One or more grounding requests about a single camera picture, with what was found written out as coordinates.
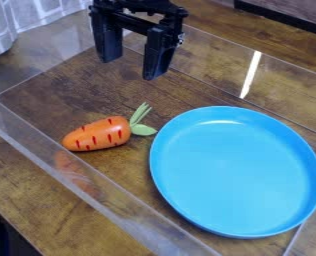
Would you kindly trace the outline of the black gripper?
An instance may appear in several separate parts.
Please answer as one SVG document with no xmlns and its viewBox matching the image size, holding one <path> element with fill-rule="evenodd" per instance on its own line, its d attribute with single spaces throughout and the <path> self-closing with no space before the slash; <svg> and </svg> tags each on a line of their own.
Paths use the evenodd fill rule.
<svg viewBox="0 0 316 256">
<path fill-rule="evenodd" d="M 135 17 L 136 13 L 162 16 L 159 23 Z M 152 80 L 167 72 L 174 56 L 183 19 L 188 13 L 170 0 L 92 0 L 91 28 L 96 53 L 108 63 L 121 56 L 121 29 L 147 34 L 143 79 Z"/>
</svg>

